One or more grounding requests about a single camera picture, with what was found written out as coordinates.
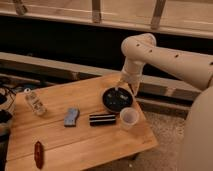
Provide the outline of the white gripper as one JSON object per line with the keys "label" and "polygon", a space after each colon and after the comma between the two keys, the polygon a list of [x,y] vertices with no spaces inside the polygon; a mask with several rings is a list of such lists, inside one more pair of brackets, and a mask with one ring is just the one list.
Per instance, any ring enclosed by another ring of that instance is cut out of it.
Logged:
{"label": "white gripper", "polygon": [[121,71],[121,80],[115,85],[115,90],[118,91],[122,85],[122,81],[131,84],[132,93],[137,95],[140,87],[140,79],[142,76],[144,64],[142,62],[126,59]]}

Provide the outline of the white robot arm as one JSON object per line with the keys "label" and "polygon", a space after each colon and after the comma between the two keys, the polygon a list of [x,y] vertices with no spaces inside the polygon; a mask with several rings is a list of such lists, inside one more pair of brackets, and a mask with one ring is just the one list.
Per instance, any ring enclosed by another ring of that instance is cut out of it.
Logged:
{"label": "white robot arm", "polygon": [[145,64],[201,90],[186,119],[177,171],[213,171],[213,55],[158,47],[153,34],[125,38],[119,83],[137,94]]}

